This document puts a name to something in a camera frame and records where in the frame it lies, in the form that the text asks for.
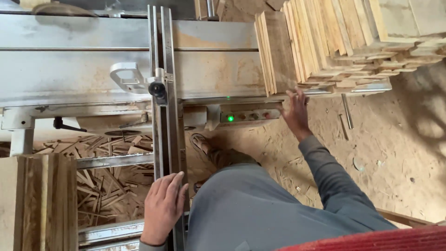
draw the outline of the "person's right hand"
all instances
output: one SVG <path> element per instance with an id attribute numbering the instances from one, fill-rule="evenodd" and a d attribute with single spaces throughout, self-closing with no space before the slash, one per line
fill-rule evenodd
<path id="1" fill-rule="evenodd" d="M 296 136 L 299 142 L 313 135 L 308 127 L 307 104 L 310 98 L 305 97 L 301 89 L 296 87 L 296 94 L 292 91 L 286 91 L 289 96 L 289 111 L 286 112 L 283 107 L 278 107 L 286 124 Z"/>
<path id="2" fill-rule="evenodd" d="M 162 245 L 183 214 L 188 184 L 180 189 L 184 172 L 157 179 L 144 201 L 144 229 L 141 241 L 151 246 Z"/>

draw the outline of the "black knob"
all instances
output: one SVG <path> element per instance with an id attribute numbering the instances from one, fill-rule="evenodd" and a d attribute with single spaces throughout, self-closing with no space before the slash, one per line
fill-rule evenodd
<path id="1" fill-rule="evenodd" d="M 153 82 L 149 85 L 149 93 L 157 99 L 164 99 L 166 95 L 166 87 L 163 83 Z"/>

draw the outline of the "leg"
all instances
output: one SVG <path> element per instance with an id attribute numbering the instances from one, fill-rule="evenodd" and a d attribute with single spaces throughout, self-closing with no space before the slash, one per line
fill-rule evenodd
<path id="1" fill-rule="evenodd" d="M 234 149 L 222 150 L 213 148 L 201 134 L 194 134 L 190 137 L 190 142 L 198 151 L 202 151 L 208 159 L 220 170 L 234 164 L 256 164 L 260 165 L 253 157 L 236 151 Z M 197 192 L 200 187 L 208 180 L 204 179 L 194 184 L 194 191 Z"/>
<path id="2" fill-rule="evenodd" d="M 207 152 L 207 157 L 217 167 L 217 170 L 234 164 L 259 165 L 259 163 L 253 157 L 234 149 L 221 150 L 219 148 L 211 148 Z"/>

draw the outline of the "dirt floor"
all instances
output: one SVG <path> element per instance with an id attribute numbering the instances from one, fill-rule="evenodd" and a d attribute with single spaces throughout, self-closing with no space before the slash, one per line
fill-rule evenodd
<path id="1" fill-rule="evenodd" d="M 226 0 L 223 20 L 252 22 L 264 10 L 271 9 L 263 0 Z M 312 99 L 310 128 L 376 207 L 431 222 L 445 220 L 446 63 L 403 73 L 392 85 L 386 93 L 349 98 L 355 125 L 349 141 L 339 118 L 344 114 L 340 98 Z M 203 134 L 215 146 L 250 154 L 301 203 L 322 208 L 298 142 L 282 119 L 264 127 Z M 193 184 L 215 168 L 191 147 L 189 136 L 186 153 Z M 364 164 L 363 172 L 354 168 L 353 158 Z"/>

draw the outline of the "red cloth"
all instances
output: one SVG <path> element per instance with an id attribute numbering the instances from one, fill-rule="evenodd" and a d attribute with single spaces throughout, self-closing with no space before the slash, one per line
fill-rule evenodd
<path id="1" fill-rule="evenodd" d="M 323 239 L 278 251 L 446 251 L 446 226 L 368 232 Z"/>

